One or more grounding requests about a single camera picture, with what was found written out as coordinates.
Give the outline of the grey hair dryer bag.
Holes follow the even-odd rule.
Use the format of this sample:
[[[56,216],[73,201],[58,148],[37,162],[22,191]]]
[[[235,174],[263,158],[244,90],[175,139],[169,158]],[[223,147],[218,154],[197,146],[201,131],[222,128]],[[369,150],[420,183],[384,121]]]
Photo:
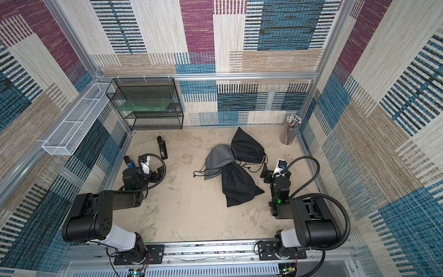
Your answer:
[[[205,159],[204,166],[200,170],[194,171],[193,176],[209,180],[221,175],[224,167],[235,162],[236,159],[232,147],[227,144],[219,144],[213,147]]]

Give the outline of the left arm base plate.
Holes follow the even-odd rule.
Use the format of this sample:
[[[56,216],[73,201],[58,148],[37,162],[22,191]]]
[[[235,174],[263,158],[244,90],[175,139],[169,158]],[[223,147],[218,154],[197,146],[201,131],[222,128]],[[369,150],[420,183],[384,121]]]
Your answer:
[[[133,257],[129,254],[119,254],[114,258],[114,265],[147,265],[147,264],[161,264],[163,261],[163,254],[165,245],[146,245],[145,256],[142,258]]]

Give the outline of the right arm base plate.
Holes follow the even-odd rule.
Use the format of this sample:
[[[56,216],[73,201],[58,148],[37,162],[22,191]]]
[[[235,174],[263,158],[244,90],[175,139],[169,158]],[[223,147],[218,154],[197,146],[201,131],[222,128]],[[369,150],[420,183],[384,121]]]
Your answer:
[[[273,241],[259,240],[253,247],[253,252],[259,260],[303,260],[307,259],[304,250],[298,248],[284,248]]]

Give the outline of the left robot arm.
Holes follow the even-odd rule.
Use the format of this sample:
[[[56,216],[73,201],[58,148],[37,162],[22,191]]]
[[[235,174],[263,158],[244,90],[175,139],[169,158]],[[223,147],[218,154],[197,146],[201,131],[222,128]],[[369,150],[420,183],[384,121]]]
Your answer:
[[[148,173],[138,167],[127,168],[122,173],[122,189],[77,195],[62,226],[63,240],[102,244],[114,249],[123,261],[140,264],[148,255],[141,235],[117,226],[113,212],[139,207],[148,190],[163,180],[165,172],[165,166]]]

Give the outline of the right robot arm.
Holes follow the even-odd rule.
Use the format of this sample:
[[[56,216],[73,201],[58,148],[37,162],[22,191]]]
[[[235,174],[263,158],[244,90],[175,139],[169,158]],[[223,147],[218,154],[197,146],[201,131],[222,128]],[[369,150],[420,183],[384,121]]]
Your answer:
[[[271,215],[276,219],[291,219],[294,227],[279,230],[274,236],[277,252],[324,248],[341,238],[341,230],[325,199],[319,196],[291,197],[290,172],[285,160],[279,159],[274,170],[264,169],[261,178],[270,186]]]

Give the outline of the black hair dryer bag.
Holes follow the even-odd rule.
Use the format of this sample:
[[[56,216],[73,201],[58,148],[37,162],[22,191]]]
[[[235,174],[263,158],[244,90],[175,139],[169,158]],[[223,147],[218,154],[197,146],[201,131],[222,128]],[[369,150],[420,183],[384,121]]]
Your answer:
[[[240,127],[231,141],[231,152],[236,161],[241,162],[241,166],[251,173],[266,168],[267,155],[264,147]]]

